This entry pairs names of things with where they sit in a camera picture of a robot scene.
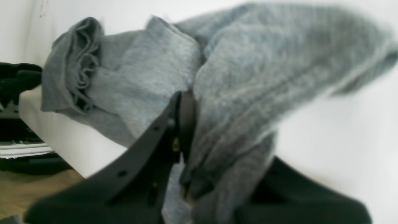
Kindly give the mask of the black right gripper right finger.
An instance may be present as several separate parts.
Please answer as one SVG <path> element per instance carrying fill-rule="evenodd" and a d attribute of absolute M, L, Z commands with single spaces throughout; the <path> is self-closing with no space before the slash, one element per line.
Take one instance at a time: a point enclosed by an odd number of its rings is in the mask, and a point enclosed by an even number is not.
<path fill-rule="evenodd" d="M 365 205 L 296 171 L 276 157 L 250 201 L 241 224 L 371 224 Z"/>

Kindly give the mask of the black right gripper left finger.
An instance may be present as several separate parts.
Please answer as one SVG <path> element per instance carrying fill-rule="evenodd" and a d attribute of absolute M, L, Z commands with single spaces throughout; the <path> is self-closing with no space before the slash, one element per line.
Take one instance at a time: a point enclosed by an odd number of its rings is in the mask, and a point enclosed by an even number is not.
<path fill-rule="evenodd" d="M 163 224 L 170 172 L 188 162 L 195 129 L 192 91 L 176 92 L 143 135 L 86 180 L 35 203 L 28 224 Z"/>

